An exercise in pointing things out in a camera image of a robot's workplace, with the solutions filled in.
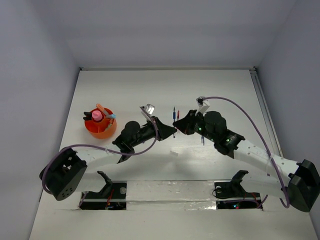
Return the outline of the blue ballpoint pen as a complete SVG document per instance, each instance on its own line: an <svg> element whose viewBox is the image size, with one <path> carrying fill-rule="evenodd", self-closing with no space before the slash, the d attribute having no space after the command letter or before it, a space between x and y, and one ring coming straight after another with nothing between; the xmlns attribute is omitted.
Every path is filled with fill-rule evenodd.
<svg viewBox="0 0 320 240"><path fill-rule="evenodd" d="M175 108L175 106L173 107L172 118L173 118L173 122L175 122L176 121L176 108Z"/></svg>

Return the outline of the light blue highlighter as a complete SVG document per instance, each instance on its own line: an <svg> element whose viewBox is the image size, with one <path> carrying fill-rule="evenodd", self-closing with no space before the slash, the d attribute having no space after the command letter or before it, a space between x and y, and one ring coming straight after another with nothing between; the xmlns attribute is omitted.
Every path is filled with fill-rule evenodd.
<svg viewBox="0 0 320 240"><path fill-rule="evenodd" d="M116 118L116 115L115 114L108 114L106 116L107 119L115 119Z"/></svg>

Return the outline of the black green-capped highlighter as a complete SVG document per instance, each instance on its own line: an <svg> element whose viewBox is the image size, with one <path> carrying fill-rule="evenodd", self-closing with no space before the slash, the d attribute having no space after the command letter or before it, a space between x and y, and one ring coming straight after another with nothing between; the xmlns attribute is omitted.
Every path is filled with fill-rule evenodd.
<svg viewBox="0 0 320 240"><path fill-rule="evenodd" d="M92 112L84 111L83 114L84 114L84 117L83 117L84 121L91 121L92 120Z"/></svg>

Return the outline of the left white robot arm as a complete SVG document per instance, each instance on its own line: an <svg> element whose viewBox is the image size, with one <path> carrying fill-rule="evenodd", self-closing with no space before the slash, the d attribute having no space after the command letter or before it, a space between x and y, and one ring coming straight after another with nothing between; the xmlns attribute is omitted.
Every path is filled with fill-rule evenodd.
<svg viewBox="0 0 320 240"><path fill-rule="evenodd" d="M65 200L74 192L85 191L94 191L104 198L110 194L111 185L99 180L92 186L87 176L89 173L100 172L105 165L119 164L143 154L143 151L136 152L135 147L148 140L163 141L176 132L174 127L153 116L144 125L127 122L120 135L106 147L89 144L64 147L40 172L42 188L57 201Z"/></svg>

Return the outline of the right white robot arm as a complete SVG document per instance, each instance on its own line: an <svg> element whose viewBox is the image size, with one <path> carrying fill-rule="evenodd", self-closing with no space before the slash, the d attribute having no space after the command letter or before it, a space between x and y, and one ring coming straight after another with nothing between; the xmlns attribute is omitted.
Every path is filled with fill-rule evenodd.
<svg viewBox="0 0 320 240"><path fill-rule="evenodd" d="M269 153L229 130L226 120L217 111L202 114L190 110L173 126L185 135L201 135L213 142L220 154L264 172L260 179L254 180L249 177L248 170L239 170L230 181L216 183L212 193L219 200L245 198L257 192L285 199L290 206L308 213L320 195L320 175L311 161L298 162Z"/></svg>

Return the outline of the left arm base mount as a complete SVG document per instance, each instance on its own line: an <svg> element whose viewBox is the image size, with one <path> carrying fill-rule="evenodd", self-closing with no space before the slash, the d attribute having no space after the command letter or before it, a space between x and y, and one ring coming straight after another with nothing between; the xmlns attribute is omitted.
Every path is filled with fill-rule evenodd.
<svg viewBox="0 0 320 240"><path fill-rule="evenodd" d="M78 207L81 210L126 210L127 182L112 181L103 171L97 171L104 186L100 191L85 191L81 194Z"/></svg>

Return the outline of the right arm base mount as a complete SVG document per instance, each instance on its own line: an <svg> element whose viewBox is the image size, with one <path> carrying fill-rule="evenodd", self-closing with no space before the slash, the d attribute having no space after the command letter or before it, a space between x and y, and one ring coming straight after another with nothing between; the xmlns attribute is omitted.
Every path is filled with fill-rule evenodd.
<svg viewBox="0 0 320 240"><path fill-rule="evenodd" d="M247 170L239 170L231 180L214 183L212 195L216 198L218 210L263 209L261 195L258 192L247 192L241 182Z"/></svg>

